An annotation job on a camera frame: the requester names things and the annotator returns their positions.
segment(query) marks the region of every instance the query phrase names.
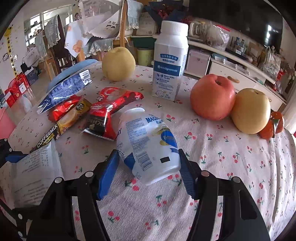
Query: white curtain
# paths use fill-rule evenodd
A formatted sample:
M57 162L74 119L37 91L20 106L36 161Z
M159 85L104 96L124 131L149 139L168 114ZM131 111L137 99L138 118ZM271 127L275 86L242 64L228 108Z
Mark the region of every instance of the white curtain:
M285 119L285 127L291 133L296 132L296 88L291 93L290 100L282 112Z

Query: red flower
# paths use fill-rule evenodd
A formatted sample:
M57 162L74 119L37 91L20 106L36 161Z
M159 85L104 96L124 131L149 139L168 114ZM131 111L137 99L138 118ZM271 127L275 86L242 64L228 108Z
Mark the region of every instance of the red flower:
M134 191L139 191L139 187L138 186L133 186L133 190Z

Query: blue packet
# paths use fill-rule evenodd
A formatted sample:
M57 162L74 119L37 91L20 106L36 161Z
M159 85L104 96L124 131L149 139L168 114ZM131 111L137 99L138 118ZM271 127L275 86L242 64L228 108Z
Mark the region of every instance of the blue packet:
M63 80L47 94L43 101L41 101L37 113L41 114L65 101L91 82L91 74L88 69Z

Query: orange flower print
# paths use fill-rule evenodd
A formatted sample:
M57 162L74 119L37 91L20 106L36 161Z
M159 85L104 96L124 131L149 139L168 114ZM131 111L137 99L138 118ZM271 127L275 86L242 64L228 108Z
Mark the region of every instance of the orange flower print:
M73 50L76 53L79 53L81 51L81 47L82 47L82 41L78 40L77 43L73 45Z

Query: wooden drawer handle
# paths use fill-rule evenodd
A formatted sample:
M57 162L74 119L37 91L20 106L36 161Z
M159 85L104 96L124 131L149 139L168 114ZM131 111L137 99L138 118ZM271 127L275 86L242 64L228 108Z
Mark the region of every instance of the wooden drawer handle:
M233 82L235 82L235 83L239 83L239 80L237 80L237 79L234 79L234 78L232 78L231 76L227 76L227 79L229 79L229 80L231 80L231 81L233 81Z

